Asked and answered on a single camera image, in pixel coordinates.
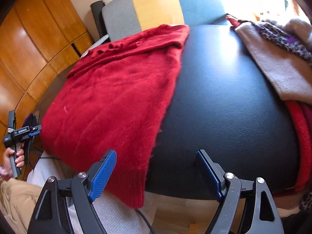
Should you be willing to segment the red knitted sweater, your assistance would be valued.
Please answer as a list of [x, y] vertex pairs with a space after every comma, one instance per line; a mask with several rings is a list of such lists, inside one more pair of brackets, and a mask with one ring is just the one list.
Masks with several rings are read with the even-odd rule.
[[141, 208], [189, 32], [187, 25], [163, 24], [89, 50], [42, 119], [44, 150], [76, 172], [115, 150], [106, 188], [128, 207]]

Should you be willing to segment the pile of clothes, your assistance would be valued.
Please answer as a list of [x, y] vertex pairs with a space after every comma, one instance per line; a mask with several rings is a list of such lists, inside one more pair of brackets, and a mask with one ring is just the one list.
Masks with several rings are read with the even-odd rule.
[[292, 189], [302, 191], [311, 179], [311, 25], [298, 19], [286, 25], [226, 19], [290, 112], [300, 151]]

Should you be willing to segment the white cloth under table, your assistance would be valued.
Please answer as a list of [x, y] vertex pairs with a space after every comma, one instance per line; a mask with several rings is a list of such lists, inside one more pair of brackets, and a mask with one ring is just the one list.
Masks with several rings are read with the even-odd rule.
[[154, 233], [139, 209], [127, 207], [103, 191], [94, 202], [87, 196], [88, 171], [66, 175], [62, 162], [43, 154], [28, 182], [42, 191], [28, 233]]

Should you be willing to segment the wooden cabinet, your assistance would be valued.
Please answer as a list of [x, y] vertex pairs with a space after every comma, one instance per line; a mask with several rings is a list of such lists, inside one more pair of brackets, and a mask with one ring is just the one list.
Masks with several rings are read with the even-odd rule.
[[1, 22], [1, 134], [21, 126], [52, 81], [93, 44], [70, 0], [16, 0]]

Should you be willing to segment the grey flat panel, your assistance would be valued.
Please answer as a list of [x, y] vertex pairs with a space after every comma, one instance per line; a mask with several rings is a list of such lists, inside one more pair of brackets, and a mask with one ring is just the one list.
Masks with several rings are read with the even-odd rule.
[[87, 55], [87, 53], [91, 50], [94, 49], [102, 44], [104, 44], [105, 41], [109, 40], [109, 35], [106, 34], [103, 37], [101, 37], [98, 41], [96, 41], [90, 48], [88, 48], [81, 56], [80, 58], [83, 58]]

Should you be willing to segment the black rolled mat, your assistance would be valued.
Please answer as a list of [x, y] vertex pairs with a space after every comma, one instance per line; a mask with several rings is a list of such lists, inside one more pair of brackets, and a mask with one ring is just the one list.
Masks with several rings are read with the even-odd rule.
[[103, 0], [96, 1], [90, 5], [91, 12], [94, 18], [94, 22], [96, 24], [96, 28], [99, 34], [99, 37], [102, 38], [107, 34], [107, 30], [105, 27], [102, 9], [105, 7], [105, 3]]

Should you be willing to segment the grey yellow blue sofa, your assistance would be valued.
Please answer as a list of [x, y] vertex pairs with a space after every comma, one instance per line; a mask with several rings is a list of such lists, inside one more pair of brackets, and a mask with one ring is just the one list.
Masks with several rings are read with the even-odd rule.
[[162, 24], [227, 24], [222, 0], [112, 0], [102, 17], [111, 41]]

